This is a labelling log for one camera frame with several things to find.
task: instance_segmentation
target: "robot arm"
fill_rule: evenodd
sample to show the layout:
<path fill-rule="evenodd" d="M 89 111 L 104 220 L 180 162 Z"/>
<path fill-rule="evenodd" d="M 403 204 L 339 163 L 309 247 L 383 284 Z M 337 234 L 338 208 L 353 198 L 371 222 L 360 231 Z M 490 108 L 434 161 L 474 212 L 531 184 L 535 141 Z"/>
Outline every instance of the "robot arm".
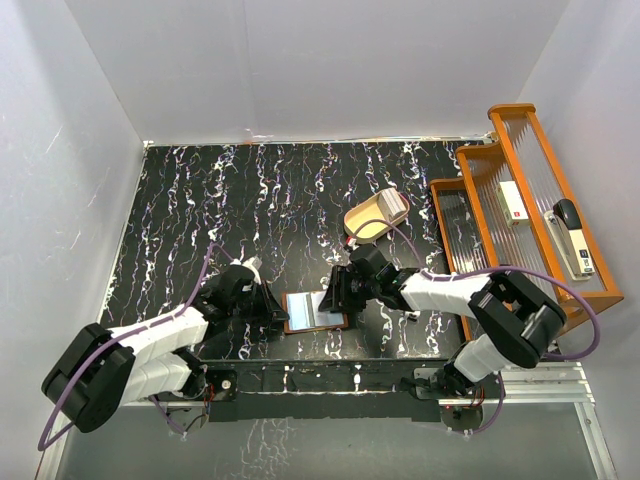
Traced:
<path fill-rule="evenodd" d="M 225 331 L 236 315 L 267 324 L 289 318 L 260 280 L 259 267 L 255 258 L 230 265 L 203 285 L 179 317 L 176 314 L 183 305 L 162 315 L 174 318 L 161 325 L 153 326 L 157 318 L 111 330 L 97 323 L 87 325 L 45 378 L 43 393 L 58 402 L 93 352 L 112 338 L 146 326 L 105 350 L 89 366 L 64 402 L 63 413 L 86 433 L 103 425 L 119 406 L 140 398 L 161 392 L 197 396 L 205 385 L 205 372 L 187 347 Z"/>
<path fill-rule="evenodd" d="M 465 395 L 508 365 L 534 368 L 566 323 L 560 306 L 519 272 L 452 281 L 416 268 L 396 269 L 373 245 L 335 266 L 320 310 L 355 313 L 367 300 L 405 311 L 440 310 L 478 320 L 486 332 L 458 350 L 431 387 Z"/>

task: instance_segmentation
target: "beige container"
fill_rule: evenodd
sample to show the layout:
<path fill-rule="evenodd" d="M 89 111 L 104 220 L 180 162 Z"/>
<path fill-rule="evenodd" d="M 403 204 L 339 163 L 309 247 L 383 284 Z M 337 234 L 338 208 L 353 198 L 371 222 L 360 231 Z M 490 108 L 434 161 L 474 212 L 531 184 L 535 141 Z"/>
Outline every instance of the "beige container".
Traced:
<path fill-rule="evenodd" d="M 376 193 L 369 199 L 362 202 L 360 205 L 353 207 L 344 216 L 344 229 L 349 236 L 356 239 L 357 243 L 371 243 L 391 230 L 391 228 L 386 226 L 384 223 L 376 222 L 371 223 L 360 230 L 357 237 L 354 235 L 354 232 L 358 229 L 358 227 L 367 220 L 372 220 L 374 218 L 387 220 L 382 214 L 380 207 L 378 206 L 378 197 L 381 194 L 382 191 Z M 397 226 L 402 223 L 404 219 L 407 218 L 407 215 L 409 215 L 409 202 L 402 195 L 400 195 L 400 199 L 405 206 L 405 210 L 399 217 L 391 222 L 393 226 Z"/>

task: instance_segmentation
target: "purple cable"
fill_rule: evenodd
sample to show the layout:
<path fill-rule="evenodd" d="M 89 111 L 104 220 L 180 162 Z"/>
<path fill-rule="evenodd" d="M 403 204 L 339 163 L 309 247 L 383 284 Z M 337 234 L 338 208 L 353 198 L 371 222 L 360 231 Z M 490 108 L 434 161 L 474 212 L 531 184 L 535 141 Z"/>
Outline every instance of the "purple cable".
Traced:
<path fill-rule="evenodd" d="M 175 315 L 167 315 L 164 318 L 156 320 L 155 322 L 151 323 L 148 328 L 157 327 L 158 325 L 162 325 L 171 320 L 175 320 L 177 317 L 182 315 L 187 310 L 187 308 L 189 308 L 191 303 L 193 303 L 194 298 L 198 294 L 198 290 L 200 290 L 200 284 L 202 283 L 202 279 L 204 278 L 204 275 L 207 271 L 209 260 L 211 259 L 211 253 L 213 252 L 214 247 L 218 248 L 227 257 L 231 258 L 231 256 L 220 245 L 218 245 L 217 243 L 211 242 L 209 244 L 209 248 L 207 249 L 207 254 L 205 255 L 204 263 L 202 264 L 202 269 L 200 270 L 200 275 L 198 276 L 198 280 L 196 281 L 195 288 L 191 293 L 191 295 L 189 296 L 189 299 L 185 302 L 185 304 L 178 311 L 178 313 L 176 313 Z M 53 412 L 51 412 L 51 415 L 49 416 L 49 419 L 45 424 L 42 435 L 40 436 L 40 440 L 38 441 L 39 451 L 41 452 L 45 451 L 47 448 L 53 445 L 62 435 L 68 432 L 69 429 L 73 426 L 73 424 L 70 423 L 66 425 L 64 428 L 62 428 L 59 432 L 57 432 L 52 438 L 47 439 L 47 437 L 51 433 L 51 429 L 53 428 L 53 424 L 56 420 L 56 417 L 58 416 L 58 413 L 60 413 L 60 411 L 62 410 L 62 406 L 64 405 L 64 402 L 67 401 L 67 398 L 69 398 L 69 395 L 71 394 L 71 390 L 73 390 L 73 387 L 75 387 L 80 377 L 82 377 L 84 372 L 87 370 L 87 368 L 89 368 L 89 366 L 93 363 L 93 361 L 96 360 L 105 350 L 109 349 L 111 346 L 115 345 L 121 340 L 124 340 L 125 338 L 129 338 L 129 337 L 132 337 L 133 335 L 137 335 L 138 333 L 143 332 L 148 328 L 138 327 L 126 333 L 123 333 L 122 335 L 118 335 L 117 337 L 111 338 L 109 341 L 107 341 L 106 343 L 98 347 L 91 355 L 89 355 L 89 357 L 87 357 L 84 363 L 80 365 L 76 373 L 71 377 L 71 380 L 69 380 L 69 383 L 67 384 L 65 389 L 62 391 L 62 395 L 60 395 L 60 398 L 58 399 L 55 406 L 53 407 Z"/>
<path fill-rule="evenodd" d="M 358 232 L 362 230 L 362 228 L 364 228 L 365 226 L 374 222 L 382 223 L 387 227 L 392 228 L 395 232 L 398 232 L 398 234 L 404 239 L 404 241 L 407 242 L 407 245 L 409 245 L 409 248 L 411 248 L 411 251 L 416 257 L 416 260 L 418 260 L 418 263 L 420 265 L 423 265 L 423 262 L 420 259 L 420 255 L 418 255 L 418 252 L 415 246 L 413 245 L 413 242 L 411 242 L 411 240 L 404 233 L 402 233 L 398 227 L 396 227 L 395 225 L 393 225 L 392 223 L 386 220 L 378 219 L 378 218 L 367 220 L 362 225 L 360 225 L 360 227 L 358 227 L 358 229 L 354 232 L 353 236 L 356 237 L 357 239 Z M 567 355 L 559 355 L 557 353 L 547 353 L 545 355 L 545 358 L 548 358 L 551 360 L 558 360 L 558 361 L 580 360 L 581 358 L 584 358 L 587 355 L 590 355 L 591 353 L 593 353 L 593 351 L 596 348 L 598 348 L 598 345 L 600 344 L 600 322 L 598 321 L 598 315 L 593 310 L 593 308 L 591 308 L 591 305 L 589 305 L 589 303 L 582 297 L 582 295 L 580 295 L 580 293 L 577 290 L 571 288 L 568 285 L 565 285 L 561 281 L 556 280 L 555 278 L 549 275 L 546 275 L 544 273 L 539 273 L 534 270 L 530 270 L 528 268 L 516 267 L 516 266 L 489 267 L 489 268 L 483 268 L 481 270 L 476 270 L 475 272 L 461 273 L 461 274 L 455 274 L 455 275 L 432 275 L 426 272 L 424 270 L 424 267 L 422 268 L 423 269 L 420 270 L 420 273 L 422 274 L 422 276 L 434 282 L 450 282 L 450 281 L 456 281 L 456 280 L 464 280 L 465 278 L 475 277 L 477 275 L 484 275 L 488 273 L 498 273 L 498 272 L 522 272 L 537 278 L 541 278 L 542 280 L 545 280 L 561 288 L 562 290 L 567 292 L 569 295 L 571 295 L 573 298 L 575 298 L 576 301 L 580 304 L 580 306 L 584 309 L 584 311 L 587 312 L 587 315 L 589 315 L 589 318 L 591 319 L 591 324 L 593 325 L 593 341 L 591 342 L 591 345 L 589 345 L 582 352 L 571 353 Z"/>

